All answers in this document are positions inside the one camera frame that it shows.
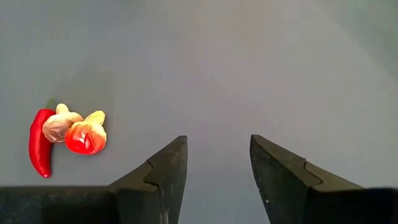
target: chili pepper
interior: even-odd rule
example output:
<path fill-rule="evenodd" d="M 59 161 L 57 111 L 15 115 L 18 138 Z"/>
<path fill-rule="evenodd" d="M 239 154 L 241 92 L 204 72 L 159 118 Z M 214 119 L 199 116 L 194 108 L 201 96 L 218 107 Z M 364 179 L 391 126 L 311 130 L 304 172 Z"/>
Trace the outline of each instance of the chili pepper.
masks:
<path fill-rule="evenodd" d="M 102 124 L 105 113 L 95 111 L 84 121 L 76 122 L 65 134 L 65 144 L 72 152 L 92 155 L 102 150 L 106 143 L 106 133 Z"/>
<path fill-rule="evenodd" d="M 55 111 L 50 107 L 55 103 L 51 98 L 44 109 L 40 109 L 32 125 L 30 126 L 29 136 L 29 157 L 36 171 L 45 178 L 51 176 L 51 152 L 52 143 L 45 138 L 42 132 L 43 124 L 46 120 L 55 115 Z"/>

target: red habanero pepper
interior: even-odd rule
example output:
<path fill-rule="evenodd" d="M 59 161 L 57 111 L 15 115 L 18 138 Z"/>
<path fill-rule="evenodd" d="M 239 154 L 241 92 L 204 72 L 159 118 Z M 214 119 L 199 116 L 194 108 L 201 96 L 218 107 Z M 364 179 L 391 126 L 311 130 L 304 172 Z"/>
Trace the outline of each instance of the red habanero pepper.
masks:
<path fill-rule="evenodd" d="M 100 152 L 106 143 L 106 132 L 102 127 L 104 120 L 104 111 L 95 111 L 84 121 L 74 123 L 65 134 L 67 148 L 84 155 Z"/>
<path fill-rule="evenodd" d="M 51 153 L 52 143 L 45 138 L 42 131 L 46 120 L 55 115 L 55 111 L 50 107 L 55 104 L 51 98 L 44 109 L 37 112 L 32 125 L 30 126 L 29 136 L 29 157 L 36 171 L 45 178 L 51 176 Z"/>

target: gray table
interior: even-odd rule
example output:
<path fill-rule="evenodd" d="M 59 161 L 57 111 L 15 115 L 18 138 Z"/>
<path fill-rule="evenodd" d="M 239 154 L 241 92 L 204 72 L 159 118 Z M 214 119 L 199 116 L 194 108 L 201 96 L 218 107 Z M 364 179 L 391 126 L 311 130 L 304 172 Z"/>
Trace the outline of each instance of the gray table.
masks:
<path fill-rule="evenodd" d="M 310 0 L 1 1 L 0 184 L 109 184 L 184 134 L 180 222 L 267 223 L 249 160 L 258 133 L 364 187 L 397 185 L 397 77 L 378 57 L 381 39 L 358 44 L 328 9 Z M 108 143 L 95 156 L 57 145 L 46 180 L 27 138 L 52 96 L 83 116 L 104 110 Z"/>

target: gray surface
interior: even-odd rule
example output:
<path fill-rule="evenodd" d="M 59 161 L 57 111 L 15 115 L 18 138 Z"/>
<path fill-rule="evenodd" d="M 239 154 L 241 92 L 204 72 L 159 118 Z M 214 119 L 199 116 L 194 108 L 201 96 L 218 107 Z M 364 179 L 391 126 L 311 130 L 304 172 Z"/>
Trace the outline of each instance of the gray surface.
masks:
<path fill-rule="evenodd" d="M 398 52 L 381 44 L 398 34 L 364 38 L 370 22 L 348 15 L 380 17 L 329 3 L 1 1 L 0 184 L 109 184 L 186 134 L 180 223 L 267 223 L 249 160 L 258 133 L 359 185 L 398 185 Z M 44 180 L 27 138 L 51 96 L 105 110 L 108 145 L 92 157 L 57 146 Z"/>

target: garlic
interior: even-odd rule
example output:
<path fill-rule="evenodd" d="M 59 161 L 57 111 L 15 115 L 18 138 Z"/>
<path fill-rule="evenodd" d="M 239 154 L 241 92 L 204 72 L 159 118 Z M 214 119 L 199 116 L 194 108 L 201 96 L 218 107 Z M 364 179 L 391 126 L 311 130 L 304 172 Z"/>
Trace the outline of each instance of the garlic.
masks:
<path fill-rule="evenodd" d="M 43 124 L 42 131 L 50 142 L 64 142 L 66 131 L 75 122 L 83 121 L 84 119 L 78 113 L 70 112 L 63 103 L 58 104 L 55 111 L 57 114 L 48 118 Z"/>

